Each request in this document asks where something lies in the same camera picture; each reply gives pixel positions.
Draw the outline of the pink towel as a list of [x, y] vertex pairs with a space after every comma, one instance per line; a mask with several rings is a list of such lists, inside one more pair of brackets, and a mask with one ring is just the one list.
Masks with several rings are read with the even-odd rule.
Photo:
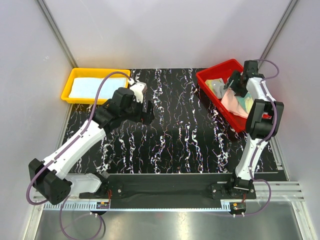
[[248, 118], [249, 114], [239, 104], [234, 92], [231, 89], [228, 89], [225, 92], [223, 98], [221, 99], [221, 103], [228, 112], [234, 114], [235, 116], [245, 119]]

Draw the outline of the light blue towel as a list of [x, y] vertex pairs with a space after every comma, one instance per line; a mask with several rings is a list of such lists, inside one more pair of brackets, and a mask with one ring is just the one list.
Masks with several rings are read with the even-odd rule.
[[[104, 78], [96, 77], [76, 77], [73, 81], [69, 98], [80, 99], [95, 99], [98, 88], [100, 87]], [[127, 83], [126, 77], [110, 77], [108, 78], [98, 95], [98, 99], [109, 99], [113, 96], [114, 92], [120, 88], [125, 87]]]

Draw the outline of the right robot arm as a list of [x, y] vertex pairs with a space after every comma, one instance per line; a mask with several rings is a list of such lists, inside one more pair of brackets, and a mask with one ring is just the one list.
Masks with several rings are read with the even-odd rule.
[[284, 103], [276, 101], [266, 85], [266, 80], [278, 76], [279, 68], [276, 67], [274, 76], [264, 77], [258, 70], [260, 61], [246, 60], [243, 71], [234, 71], [225, 84], [241, 97], [249, 93], [253, 100], [245, 124], [246, 145], [239, 164], [225, 184], [226, 194], [234, 199], [242, 199], [254, 192], [254, 175], [259, 158], [270, 139], [277, 134], [284, 111]]

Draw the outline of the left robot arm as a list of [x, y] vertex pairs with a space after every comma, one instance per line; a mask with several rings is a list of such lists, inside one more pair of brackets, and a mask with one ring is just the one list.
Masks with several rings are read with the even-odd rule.
[[111, 99], [95, 108], [83, 126], [59, 149], [43, 160], [33, 159], [29, 165], [29, 191], [35, 188], [46, 202], [57, 205], [70, 195], [92, 194], [103, 198], [108, 193], [105, 173], [69, 175], [75, 163], [96, 143], [125, 121], [150, 125], [154, 120], [153, 103], [143, 111], [145, 83], [118, 88]]

